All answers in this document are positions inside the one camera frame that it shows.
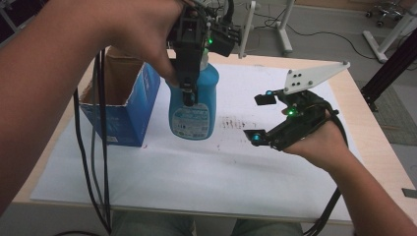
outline label on bottle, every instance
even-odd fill
[[[200,140],[209,134],[209,109],[199,103],[194,106],[183,106],[172,116],[172,132],[184,139]]]

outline white stand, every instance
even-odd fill
[[[411,8],[410,12],[412,14],[417,14],[417,3]],[[385,55],[389,46],[397,39],[397,37],[402,33],[403,30],[407,28],[407,26],[414,20],[415,17],[411,16],[409,13],[405,14],[405,16],[399,21],[398,25],[389,33],[387,38],[383,41],[381,45],[375,41],[372,34],[364,30],[363,35],[365,36],[366,40],[368,41],[369,45],[371,46],[372,50],[374,51],[375,55],[377,56],[378,60],[381,63],[385,63],[387,61],[387,57]]]
[[[275,1],[264,0],[264,1],[258,1],[258,2],[263,2],[264,4],[277,4]],[[289,15],[291,14],[292,8],[294,6],[294,2],[295,0],[287,0],[286,10],[284,13],[283,20],[282,22],[277,22],[275,25],[277,32],[278,32],[278,37],[281,39],[281,42],[282,42],[282,48],[283,48],[284,54],[292,52],[292,46],[291,46],[291,43],[289,42],[285,27],[288,23]],[[251,7],[249,8],[245,21],[242,24],[242,26],[244,26],[244,31],[242,35],[242,43],[239,49],[240,59],[246,56],[245,54],[246,43],[248,41],[249,31],[252,29],[252,19],[254,18],[254,13],[257,10],[256,8],[257,8],[257,1],[251,1]]]
[[[256,6],[257,6],[257,3],[255,1],[252,1],[251,7],[248,10],[248,14],[246,14],[245,21],[242,24],[244,31],[242,35],[242,42],[240,43],[240,48],[239,48],[239,54],[238,54],[239,59],[246,57],[245,48],[246,48],[246,43],[248,42],[249,31],[252,28],[252,19],[254,18]]]
[[[295,0],[287,0],[287,7],[284,13],[284,17],[282,19],[282,22],[276,23],[276,29],[278,30],[278,36],[281,39],[282,42],[282,49],[283,53],[291,53],[292,52],[292,46],[289,42],[288,34],[286,33],[285,27],[288,23],[289,15],[291,14],[292,7],[294,6]]]

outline wooden table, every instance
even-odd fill
[[[248,56],[243,60],[239,60],[236,55],[224,58],[214,54],[210,55],[209,60],[211,63],[215,64],[262,65],[266,67],[291,69],[308,68],[329,63],[325,61],[261,56]],[[86,87],[88,81],[90,80],[90,75],[91,66],[80,83],[80,89]],[[362,95],[359,89],[357,89],[350,74],[348,71],[343,71],[329,80],[329,84],[334,91],[334,95],[346,119],[348,129],[350,130],[366,168],[368,168],[376,179],[382,184],[384,189],[394,199],[394,201],[415,222],[417,222],[416,200],[405,198],[401,192],[401,188],[413,189],[414,187],[388,143],[376,119],[362,98]],[[15,197],[15,204],[37,204],[37,202],[30,199],[30,193],[36,186],[36,183],[45,168],[51,149],[54,147],[57,138],[63,129],[68,125],[72,116],[73,105],[72,102],[70,102],[56,128],[55,133],[53,134],[28,181]]]

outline cardboard box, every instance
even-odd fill
[[[110,145],[140,147],[147,131],[160,76],[148,64],[110,47],[104,60],[107,142]],[[98,93],[92,104],[92,82],[80,96],[80,106],[101,136]]]

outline black mount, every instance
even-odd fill
[[[235,43],[240,45],[241,34],[229,21],[217,21],[207,7],[184,7],[166,41],[176,53],[171,62],[186,106],[198,103],[197,79],[205,49],[228,57]]]
[[[277,150],[290,147],[297,141],[318,130],[329,120],[326,111],[333,117],[338,114],[323,98],[309,90],[285,94],[284,90],[267,91],[255,97],[258,105],[276,104],[275,97],[285,103],[287,118],[284,122],[266,132],[265,130],[245,130],[245,135],[253,146],[270,146]]]

